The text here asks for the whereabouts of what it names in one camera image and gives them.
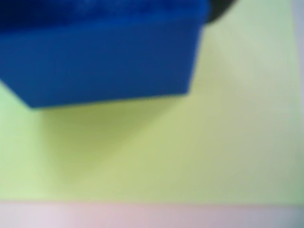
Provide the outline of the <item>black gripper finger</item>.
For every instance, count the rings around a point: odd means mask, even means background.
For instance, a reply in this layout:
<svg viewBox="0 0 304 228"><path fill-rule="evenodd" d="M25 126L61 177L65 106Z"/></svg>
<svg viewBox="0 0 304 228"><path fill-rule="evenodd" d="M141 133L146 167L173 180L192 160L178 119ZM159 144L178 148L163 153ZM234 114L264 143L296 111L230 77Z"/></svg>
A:
<svg viewBox="0 0 304 228"><path fill-rule="evenodd" d="M223 16L237 0L210 0L210 13L208 23L213 23Z"/></svg>

